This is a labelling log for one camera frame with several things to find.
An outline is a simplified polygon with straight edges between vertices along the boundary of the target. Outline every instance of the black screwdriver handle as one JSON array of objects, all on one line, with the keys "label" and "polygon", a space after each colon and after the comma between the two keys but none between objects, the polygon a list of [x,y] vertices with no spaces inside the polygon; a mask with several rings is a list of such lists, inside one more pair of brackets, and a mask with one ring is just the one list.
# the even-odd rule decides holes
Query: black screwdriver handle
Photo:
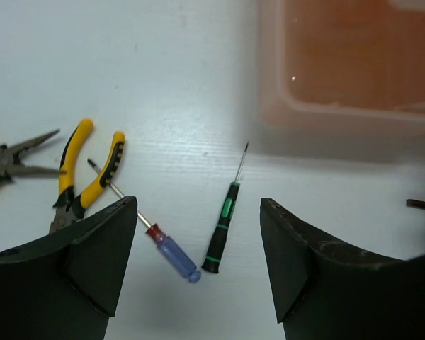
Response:
[{"label": "black screwdriver handle", "polygon": [[205,262],[201,268],[210,273],[218,274],[220,260],[224,253],[227,243],[228,227],[232,221],[234,207],[239,192],[239,183],[232,182],[228,189],[222,211],[220,212],[219,222],[217,222],[214,234],[212,234],[210,246],[206,252]]}]

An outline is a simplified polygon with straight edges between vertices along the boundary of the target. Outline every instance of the pliers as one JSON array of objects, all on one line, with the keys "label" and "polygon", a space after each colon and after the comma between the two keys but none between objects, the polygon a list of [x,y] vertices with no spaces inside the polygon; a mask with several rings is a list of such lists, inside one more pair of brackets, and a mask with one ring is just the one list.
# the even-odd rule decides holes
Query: pliers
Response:
[{"label": "pliers", "polygon": [[122,132],[115,132],[106,165],[96,179],[80,195],[75,196],[74,170],[77,156],[92,130],[93,122],[90,119],[83,119],[64,148],[59,168],[65,173],[60,174],[58,178],[58,199],[53,206],[56,211],[49,234],[83,219],[86,209],[102,194],[120,165],[125,136]]},{"label": "pliers", "polygon": [[8,147],[0,145],[0,185],[12,181],[13,176],[29,175],[60,175],[63,169],[50,169],[41,166],[25,166],[21,163],[21,153],[36,147],[56,135],[60,130],[54,130],[36,138]]}]

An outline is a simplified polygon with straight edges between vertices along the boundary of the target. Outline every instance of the screwdriver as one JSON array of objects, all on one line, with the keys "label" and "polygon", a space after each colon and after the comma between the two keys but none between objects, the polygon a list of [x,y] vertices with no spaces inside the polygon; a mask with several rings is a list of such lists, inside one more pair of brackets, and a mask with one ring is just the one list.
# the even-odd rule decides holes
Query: screwdriver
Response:
[{"label": "screwdriver", "polygon": [[239,168],[236,173],[236,177],[233,182],[229,185],[228,194],[225,198],[224,204],[222,206],[222,211],[220,212],[219,221],[216,224],[214,234],[212,234],[210,245],[208,251],[206,252],[205,262],[201,268],[210,273],[218,274],[219,265],[222,260],[222,255],[224,253],[225,244],[227,243],[228,227],[232,221],[234,207],[236,205],[236,199],[238,198],[239,192],[239,176],[241,175],[242,165],[244,164],[244,158],[247,153],[247,148],[249,147],[249,142],[246,144],[244,153],[241,157],[241,162],[239,163]]},{"label": "screwdriver", "polygon": [[[88,163],[98,174],[101,172],[101,168],[92,159],[88,158]],[[108,185],[119,197],[125,197],[123,192],[115,184],[109,183]],[[201,272],[197,270],[197,266],[186,255],[183,249],[170,236],[165,235],[157,223],[152,225],[140,211],[137,211],[137,216],[147,227],[146,234],[153,239],[157,245],[157,250],[165,259],[170,262],[183,278],[187,278],[190,283],[197,283],[201,279]]]}]

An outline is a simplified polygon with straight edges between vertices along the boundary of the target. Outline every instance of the plastic bin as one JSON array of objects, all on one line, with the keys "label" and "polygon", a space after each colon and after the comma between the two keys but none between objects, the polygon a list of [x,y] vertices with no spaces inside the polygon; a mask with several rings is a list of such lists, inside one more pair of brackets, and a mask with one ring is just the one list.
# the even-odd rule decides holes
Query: plastic bin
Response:
[{"label": "plastic bin", "polygon": [[264,120],[425,134],[425,0],[262,0]]}]

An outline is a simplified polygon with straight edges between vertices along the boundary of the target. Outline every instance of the wire cutter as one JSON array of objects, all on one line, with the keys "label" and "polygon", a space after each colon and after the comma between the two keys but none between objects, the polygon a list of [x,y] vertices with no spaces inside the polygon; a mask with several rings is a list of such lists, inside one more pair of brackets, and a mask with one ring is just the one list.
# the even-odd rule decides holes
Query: wire cutter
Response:
[{"label": "wire cutter", "polygon": [[96,179],[80,195],[75,196],[74,170],[77,156],[91,131],[93,122],[90,119],[83,119],[64,148],[59,168],[65,173],[60,174],[58,178],[58,199],[53,206],[56,212],[50,224],[49,234],[83,219],[86,209],[102,194],[120,165],[125,136],[122,132],[115,132],[106,165]]},{"label": "wire cutter", "polygon": [[37,147],[60,130],[54,130],[31,140],[8,147],[0,145],[0,185],[12,181],[13,176],[30,175],[60,175],[64,172],[62,169],[43,168],[41,166],[25,166],[21,163],[21,153],[32,147]]}]

